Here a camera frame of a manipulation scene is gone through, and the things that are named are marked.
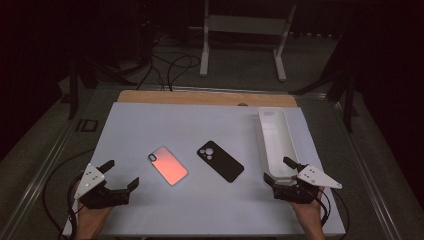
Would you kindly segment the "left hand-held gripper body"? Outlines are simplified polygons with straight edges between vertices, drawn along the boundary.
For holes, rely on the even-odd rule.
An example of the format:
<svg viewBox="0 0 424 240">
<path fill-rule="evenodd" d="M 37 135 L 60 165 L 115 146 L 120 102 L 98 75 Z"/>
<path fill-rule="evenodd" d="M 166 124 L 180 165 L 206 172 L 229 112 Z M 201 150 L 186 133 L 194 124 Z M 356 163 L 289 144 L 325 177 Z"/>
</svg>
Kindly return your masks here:
<svg viewBox="0 0 424 240">
<path fill-rule="evenodd" d="M 111 190 L 106 187 L 105 173 L 98 167 L 88 163 L 85 170 L 78 175 L 79 185 L 74 193 L 74 199 L 79 200 L 89 209 L 102 209 L 127 205 L 131 192 L 125 189 Z"/>
</svg>

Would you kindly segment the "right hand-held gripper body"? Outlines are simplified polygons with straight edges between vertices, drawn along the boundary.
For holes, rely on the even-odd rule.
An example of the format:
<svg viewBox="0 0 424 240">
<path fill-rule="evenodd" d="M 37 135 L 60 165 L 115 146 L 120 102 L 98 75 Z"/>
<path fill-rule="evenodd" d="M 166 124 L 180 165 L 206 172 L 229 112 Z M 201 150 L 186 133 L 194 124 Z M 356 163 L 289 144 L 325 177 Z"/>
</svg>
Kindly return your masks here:
<svg viewBox="0 0 424 240">
<path fill-rule="evenodd" d="M 321 188 L 341 189 L 342 184 L 312 165 L 302 165 L 291 185 L 271 182 L 274 198 L 297 204 L 309 204 L 318 198 Z"/>
</svg>

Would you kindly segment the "white plastic tray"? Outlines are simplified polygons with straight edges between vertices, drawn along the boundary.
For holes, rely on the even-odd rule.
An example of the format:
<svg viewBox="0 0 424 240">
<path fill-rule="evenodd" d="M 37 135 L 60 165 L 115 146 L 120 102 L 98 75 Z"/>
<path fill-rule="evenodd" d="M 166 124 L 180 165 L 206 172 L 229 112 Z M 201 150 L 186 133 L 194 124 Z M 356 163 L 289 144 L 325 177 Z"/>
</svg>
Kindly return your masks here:
<svg viewBox="0 0 424 240">
<path fill-rule="evenodd" d="M 284 158 L 288 157 L 298 163 L 297 154 L 283 108 L 261 107 L 258 110 L 256 124 L 261 166 L 264 173 L 277 184 L 292 185 L 292 176 L 297 170 L 290 168 Z"/>
</svg>

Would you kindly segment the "iridescent phone case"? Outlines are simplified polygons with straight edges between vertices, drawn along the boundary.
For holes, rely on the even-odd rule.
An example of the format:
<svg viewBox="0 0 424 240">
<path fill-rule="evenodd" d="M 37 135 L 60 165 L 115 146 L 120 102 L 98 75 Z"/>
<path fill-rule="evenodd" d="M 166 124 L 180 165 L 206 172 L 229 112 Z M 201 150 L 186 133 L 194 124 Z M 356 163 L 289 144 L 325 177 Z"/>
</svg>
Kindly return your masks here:
<svg viewBox="0 0 424 240">
<path fill-rule="evenodd" d="M 188 175 L 188 170 L 165 146 L 161 146 L 150 153 L 148 159 L 171 186 L 177 184 Z"/>
</svg>

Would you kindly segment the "black phone case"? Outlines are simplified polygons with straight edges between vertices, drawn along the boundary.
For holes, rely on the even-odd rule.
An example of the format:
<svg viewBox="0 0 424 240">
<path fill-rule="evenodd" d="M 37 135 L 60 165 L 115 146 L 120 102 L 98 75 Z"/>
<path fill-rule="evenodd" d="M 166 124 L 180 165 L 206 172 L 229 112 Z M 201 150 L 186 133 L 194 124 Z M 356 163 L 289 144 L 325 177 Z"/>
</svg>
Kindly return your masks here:
<svg viewBox="0 0 424 240">
<path fill-rule="evenodd" d="M 244 166 L 214 141 L 201 146 L 197 155 L 229 183 L 244 171 Z"/>
</svg>

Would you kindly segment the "person's left hand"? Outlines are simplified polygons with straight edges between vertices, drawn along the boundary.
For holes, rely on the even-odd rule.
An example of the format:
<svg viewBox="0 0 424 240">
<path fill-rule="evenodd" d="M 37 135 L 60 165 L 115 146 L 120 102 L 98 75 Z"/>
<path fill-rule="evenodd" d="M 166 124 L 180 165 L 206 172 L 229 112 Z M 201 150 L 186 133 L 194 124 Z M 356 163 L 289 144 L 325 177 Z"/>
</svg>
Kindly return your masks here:
<svg viewBox="0 0 424 240">
<path fill-rule="evenodd" d="M 95 240 L 103 230 L 112 207 L 89 209 L 78 202 L 76 240 Z"/>
</svg>

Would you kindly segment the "person's right hand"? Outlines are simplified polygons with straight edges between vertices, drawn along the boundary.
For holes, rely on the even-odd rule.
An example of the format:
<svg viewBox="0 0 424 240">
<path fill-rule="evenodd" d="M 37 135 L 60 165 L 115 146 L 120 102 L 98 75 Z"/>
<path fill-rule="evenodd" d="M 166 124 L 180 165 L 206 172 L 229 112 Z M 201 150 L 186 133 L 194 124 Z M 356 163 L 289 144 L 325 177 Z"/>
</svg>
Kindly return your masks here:
<svg viewBox="0 0 424 240">
<path fill-rule="evenodd" d="M 290 202 L 308 240 L 325 240 L 321 224 L 321 205 L 317 200 L 309 204 Z"/>
</svg>

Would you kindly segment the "white metal stand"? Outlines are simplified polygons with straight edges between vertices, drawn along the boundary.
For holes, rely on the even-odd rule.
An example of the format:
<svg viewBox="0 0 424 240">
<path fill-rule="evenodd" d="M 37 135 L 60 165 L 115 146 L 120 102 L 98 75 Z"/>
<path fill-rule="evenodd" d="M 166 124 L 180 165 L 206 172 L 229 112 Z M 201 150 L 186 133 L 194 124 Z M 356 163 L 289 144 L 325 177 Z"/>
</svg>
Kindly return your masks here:
<svg viewBox="0 0 424 240">
<path fill-rule="evenodd" d="M 209 0 L 204 0 L 203 49 L 200 62 L 201 77 L 206 77 L 208 75 L 210 55 L 209 33 L 226 32 L 279 36 L 280 43 L 273 50 L 273 59 L 278 80 L 281 82 L 287 80 L 282 53 L 297 9 L 296 5 L 290 6 L 288 14 L 284 19 L 215 15 L 210 14 L 209 7 Z"/>
</svg>

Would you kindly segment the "small black frame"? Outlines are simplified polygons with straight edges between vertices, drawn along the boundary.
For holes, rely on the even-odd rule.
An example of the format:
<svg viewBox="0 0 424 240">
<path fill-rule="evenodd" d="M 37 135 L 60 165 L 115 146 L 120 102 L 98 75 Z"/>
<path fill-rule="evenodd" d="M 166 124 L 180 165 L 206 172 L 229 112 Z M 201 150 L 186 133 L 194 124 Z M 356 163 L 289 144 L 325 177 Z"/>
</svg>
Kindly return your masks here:
<svg viewBox="0 0 424 240">
<path fill-rule="evenodd" d="M 98 127 L 98 121 L 92 119 L 80 119 L 76 126 L 76 132 L 95 132 Z"/>
</svg>

